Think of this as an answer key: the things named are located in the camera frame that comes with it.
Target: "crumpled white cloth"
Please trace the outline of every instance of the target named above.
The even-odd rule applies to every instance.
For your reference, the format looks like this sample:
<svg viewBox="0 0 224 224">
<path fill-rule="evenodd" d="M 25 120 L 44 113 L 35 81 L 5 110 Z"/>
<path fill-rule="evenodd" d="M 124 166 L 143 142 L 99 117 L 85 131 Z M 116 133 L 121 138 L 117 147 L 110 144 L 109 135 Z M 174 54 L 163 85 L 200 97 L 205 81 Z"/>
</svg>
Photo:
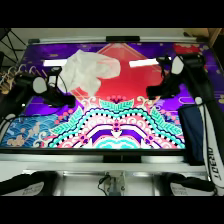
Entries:
<svg viewBox="0 0 224 224">
<path fill-rule="evenodd" d="M 67 59 L 60 76 L 65 82 L 68 92 L 80 87 L 89 96 L 94 96 L 101 86 L 101 81 L 98 78 L 117 77 L 120 70 L 120 62 L 115 58 L 78 50 Z M 62 92 L 66 92 L 60 77 L 58 77 L 58 87 Z"/>
</svg>

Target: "patterned tablecloth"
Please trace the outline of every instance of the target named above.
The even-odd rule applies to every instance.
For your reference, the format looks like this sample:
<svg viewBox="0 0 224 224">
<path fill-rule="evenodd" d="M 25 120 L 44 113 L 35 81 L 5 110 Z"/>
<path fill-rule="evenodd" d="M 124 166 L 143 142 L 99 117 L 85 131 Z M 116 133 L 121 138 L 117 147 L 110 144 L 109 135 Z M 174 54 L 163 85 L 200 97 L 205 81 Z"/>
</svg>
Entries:
<svg viewBox="0 0 224 224">
<path fill-rule="evenodd" d="M 130 68 L 129 61 L 155 58 L 168 54 L 197 52 L 206 58 L 206 69 L 215 88 L 215 97 L 224 110 L 224 78 L 212 51 L 205 44 L 128 43 L 128 44 L 51 44 L 31 45 L 22 63 L 36 66 L 43 74 L 47 59 L 66 59 L 77 50 L 97 52 L 116 58 L 121 64 L 119 77 L 104 80 L 94 97 L 80 88 L 74 89 L 75 108 L 63 107 L 46 117 L 17 118 L 5 134 L 2 146 L 43 148 L 97 149 L 185 149 L 177 109 L 194 103 L 186 87 L 173 99 L 148 100 L 146 87 L 158 85 L 158 65 Z M 25 114 L 48 114 L 43 100 L 34 97 Z"/>
</svg>

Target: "floor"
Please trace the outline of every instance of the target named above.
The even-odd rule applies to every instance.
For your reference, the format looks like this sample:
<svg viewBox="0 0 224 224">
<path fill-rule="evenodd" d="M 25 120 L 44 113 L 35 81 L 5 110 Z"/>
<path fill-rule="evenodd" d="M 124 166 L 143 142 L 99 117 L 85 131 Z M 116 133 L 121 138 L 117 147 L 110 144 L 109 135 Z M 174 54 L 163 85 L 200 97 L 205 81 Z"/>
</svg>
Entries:
<svg viewBox="0 0 224 224">
<path fill-rule="evenodd" d="M 12 31 L 19 36 L 25 43 L 34 38 L 59 38 L 77 36 L 109 36 L 109 35 L 139 35 L 150 37 L 183 37 L 183 28 L 12 28 Z M 25 49 L 25 46 L 13 35 L 9 34 L 10 39 L 16 49 Z M 15 60 L 13 52 L 0 43 L 0 51 Z M 24 52 L 17 52 L 21 59 Z M 3 65 L 10 66 L 13 63 L 7 58 Z"/>
</svg>

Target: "dark blue cloth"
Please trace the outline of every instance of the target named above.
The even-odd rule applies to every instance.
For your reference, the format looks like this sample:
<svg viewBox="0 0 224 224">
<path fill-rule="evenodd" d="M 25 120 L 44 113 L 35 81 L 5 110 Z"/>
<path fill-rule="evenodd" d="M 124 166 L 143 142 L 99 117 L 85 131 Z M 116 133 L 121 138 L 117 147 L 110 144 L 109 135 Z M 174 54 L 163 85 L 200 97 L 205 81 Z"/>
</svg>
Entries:
<svg viewBox="0 0 224 224">
<path fill-rule="evenodd" d="M 184 105 L 178 110 L 189 163 L 204 164 L 203 158 L 203 123 L 197 106 Z"/>
</svg>

